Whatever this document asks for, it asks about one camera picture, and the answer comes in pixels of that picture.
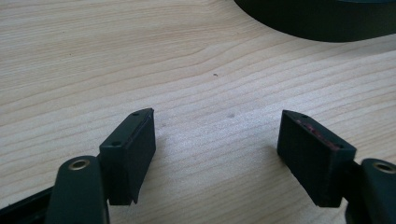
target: black clamp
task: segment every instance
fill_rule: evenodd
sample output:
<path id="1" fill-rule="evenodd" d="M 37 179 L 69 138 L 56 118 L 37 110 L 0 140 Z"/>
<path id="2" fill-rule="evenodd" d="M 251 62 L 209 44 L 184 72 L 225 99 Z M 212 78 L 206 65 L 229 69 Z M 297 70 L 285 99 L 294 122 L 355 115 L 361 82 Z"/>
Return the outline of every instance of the black clamp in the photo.
<path id="1" fill-rule="evenodd" d="M 53 188 L 0 210 L 1 223 L 109 223 L 111 205 L 137 203 L 155 153 L 154 110 L 129 115 L 96 157 L 65 162 Z"/>
<path id="2" fill-rule="evenodd" d="M 356 148 L 314 119 L 284 110 L 277 153 L 320 207 L 348 200 L 346 222 L 396 223 L 396 166 L 353 161 Z"/>

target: metal rivet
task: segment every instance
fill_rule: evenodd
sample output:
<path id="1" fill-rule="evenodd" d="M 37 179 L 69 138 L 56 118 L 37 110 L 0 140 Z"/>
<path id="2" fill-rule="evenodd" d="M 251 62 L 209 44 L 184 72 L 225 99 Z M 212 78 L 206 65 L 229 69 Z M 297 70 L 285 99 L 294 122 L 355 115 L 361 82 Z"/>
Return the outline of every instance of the metal rivet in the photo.
<path id="1" fill-rule="evenodd" d="M 381 172 L 391 174 L 391 175 L 396 174 L 396 169 L 392 166 L 385 164 L 384 162 L 375 162 L 375 163 L 373 163 L 373 166 L 375 169 L 377 169 Z"/>
<path id="2" fill-rule="evenodd" d="M 69 165 L 69 170 L 81 170 L 84 169 L 85 167 L 90 165 L 90 161 L 88 160 L 78 160 L 78 161 L 73 161 L 72 163 L 70 163 Z"/>

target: wooden table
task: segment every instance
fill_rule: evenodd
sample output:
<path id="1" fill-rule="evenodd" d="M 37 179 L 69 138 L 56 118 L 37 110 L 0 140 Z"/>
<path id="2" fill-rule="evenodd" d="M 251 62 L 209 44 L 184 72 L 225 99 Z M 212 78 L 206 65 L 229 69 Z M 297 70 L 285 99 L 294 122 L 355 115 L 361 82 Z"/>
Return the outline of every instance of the wooden table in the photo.
<path id="1" fill-rule="evenodd" d="M 396 162 L 396 35 L 282 34 L 234 1 L 0 3 L 0 207 L 53 185 L 138 109 L 157 151 L 112 223 L 345 223 L 276 154 L 282 109 Z"/>

